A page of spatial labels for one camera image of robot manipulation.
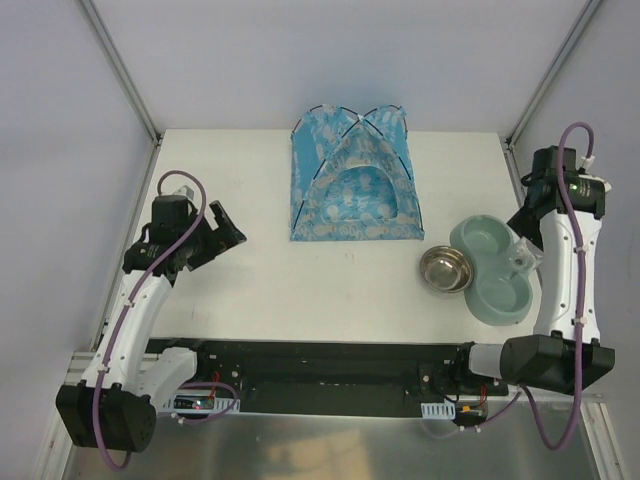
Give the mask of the blue snowman tent mat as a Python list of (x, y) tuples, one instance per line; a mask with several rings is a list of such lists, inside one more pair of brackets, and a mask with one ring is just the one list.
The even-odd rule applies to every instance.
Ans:
[(321, 213), (333, 222), (387, 220), (398, 213), (398, 203), (389, 177), (377, 167), (363, 166), (342, 172), (329, 184)]

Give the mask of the clear plastic water bottle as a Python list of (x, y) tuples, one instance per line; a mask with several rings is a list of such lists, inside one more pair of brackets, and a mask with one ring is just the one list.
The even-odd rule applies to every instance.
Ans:
[(515, 273), (528, 276), (541, 265), (543, 254), (528, 239), (522, 237), (507, 250), (507, 260)]

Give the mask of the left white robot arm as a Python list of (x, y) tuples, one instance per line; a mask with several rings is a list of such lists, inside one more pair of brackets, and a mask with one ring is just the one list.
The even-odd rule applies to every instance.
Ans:
[(114, 316), (81, 379), (63, 385), (56, 408), (72, 443), (139, 453), (151, 441), (161, 407), (185, 384), (204, 387), (210, 363), (186, 347), (168, 347), (141, 364), (155, 321), (182, 270), (193, 271), (245, 242), (219, 201), (207, 221), (181, 194), (159, 195), (151, 219), (125, 252)]

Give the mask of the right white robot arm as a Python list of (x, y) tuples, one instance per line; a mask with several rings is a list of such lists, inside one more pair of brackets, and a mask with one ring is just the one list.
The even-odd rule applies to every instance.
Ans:
[(451, 385), (461, 394), (494, 378), (577, 395), (615, 365), (614, 350), (601, 344), (594, 302), (605, 182), (577, 165), (575, 150), (559, 146), (537, 150), (521, 181), (525, 200), (507, 224), (543, 253), (534, 331), (502, 344), (471, 345), (467, 360), (450, 369)]

